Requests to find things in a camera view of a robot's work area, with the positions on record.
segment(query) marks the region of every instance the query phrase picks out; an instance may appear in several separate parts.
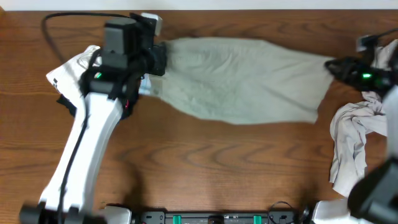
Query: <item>white wall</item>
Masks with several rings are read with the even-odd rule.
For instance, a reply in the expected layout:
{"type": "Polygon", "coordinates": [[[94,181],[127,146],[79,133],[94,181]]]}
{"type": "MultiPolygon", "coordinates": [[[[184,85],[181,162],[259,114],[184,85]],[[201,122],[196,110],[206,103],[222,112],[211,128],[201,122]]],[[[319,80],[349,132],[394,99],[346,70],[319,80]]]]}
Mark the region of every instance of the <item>white wall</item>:
{"type": "Polygon", "coordinates": [[[398,9],[398,0],[0,0],[5,10],[398,9]]]}

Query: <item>green led indicator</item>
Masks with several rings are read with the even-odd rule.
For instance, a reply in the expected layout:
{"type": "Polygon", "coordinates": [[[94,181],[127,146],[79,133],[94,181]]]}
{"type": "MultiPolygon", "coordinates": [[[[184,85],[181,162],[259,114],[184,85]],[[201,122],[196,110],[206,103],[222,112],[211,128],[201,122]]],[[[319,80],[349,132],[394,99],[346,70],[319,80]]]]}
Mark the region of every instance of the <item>green led indicator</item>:
{"type": "Polygon", "coordinates": [[[369,73],[364,73],[364,74],[362,74],[362,77],[363,78],[370,78],[370,77],[372,77],[372,75],[369,74],[369,73]]]}

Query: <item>wooden table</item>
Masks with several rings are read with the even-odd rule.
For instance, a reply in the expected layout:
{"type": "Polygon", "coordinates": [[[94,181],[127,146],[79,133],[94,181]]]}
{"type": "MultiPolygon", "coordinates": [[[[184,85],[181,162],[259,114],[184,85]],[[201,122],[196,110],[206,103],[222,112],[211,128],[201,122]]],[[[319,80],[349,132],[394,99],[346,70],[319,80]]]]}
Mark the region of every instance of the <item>wooden table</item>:
{"type": "MultiPolygon", "coordinates": [[[[40,33],[50,12],[0,17],[0,223],[16,223],[24,202],[37,203],[68,138],[73,118],[55,102],[45,74],[59,66],[40,33]]],[[[119,12],[128,15],[127,11],[119,12]]],[[[398,24],[396,11],[155,11],[162,39],[246,37],[335,57],[354,54],[355,40],[398,24]]],[[[66,58],[101,45],[104,18],[49,22],[66,58]]],[[[333,158],[330,121],[361,101],[333,82],[315,125],[233,126],[202,121],[160,100],[142,97],[134,115],[109,140],[98,176],[95,208],[125,203],[135,210],[265,210],[278,200],[295,207],[340,198],[328,181],[333,158]]],[[[368,135],[367,161],[382,161],[385,138],[368,135]]]]}

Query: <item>wood grain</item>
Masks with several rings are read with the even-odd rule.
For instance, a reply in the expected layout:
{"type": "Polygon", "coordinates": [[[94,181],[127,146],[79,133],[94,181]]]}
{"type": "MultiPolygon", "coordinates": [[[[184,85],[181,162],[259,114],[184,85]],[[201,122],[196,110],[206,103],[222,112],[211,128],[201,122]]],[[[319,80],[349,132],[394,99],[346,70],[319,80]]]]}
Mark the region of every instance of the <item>wood grain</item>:
{"type": "MultiPolygon", "coordinates": [[[[40,33],[50,12],[7,12],[0,20],[0,223],[17,223],[23,202],[38,201],[66,143],[73,118],[55,100],[45,74],[59,66],[40,33]]],[[[127,11],[119,12],[128,15],[127,11]]],[[[353,55],[355,40],[391,29],[397,11],[154,11],[160,39],[243,37],[322,55],[353,55]]],[[[54,18],[51,35],[66,58],[100,45],[106,19],[54,18]]],[[[232,126],[201,121],[142,97],[109,140],[95,208],[125,203],[136,210],[265,210],[278,200],[340,198],[328,182],[330,121],[361,95],[333,82],[315,125],[232,126]]],[[[382,161],[385,138],[368,135],[367,161],[382,161]]]]}

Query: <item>gray cloth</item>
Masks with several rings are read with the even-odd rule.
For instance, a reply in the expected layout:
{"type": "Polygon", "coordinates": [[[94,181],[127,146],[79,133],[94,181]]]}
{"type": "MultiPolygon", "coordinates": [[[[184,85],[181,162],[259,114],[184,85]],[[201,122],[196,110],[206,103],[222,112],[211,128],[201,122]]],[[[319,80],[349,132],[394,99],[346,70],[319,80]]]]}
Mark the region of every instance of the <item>gray cloth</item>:
{"type": "Polygon", "coordinates": [[[167,49],[166,74],[149,76],[150,95],[200,119],[314,123],[333,79],[323,68],[330,57],[263,40],[178,39],[167,49]]]}

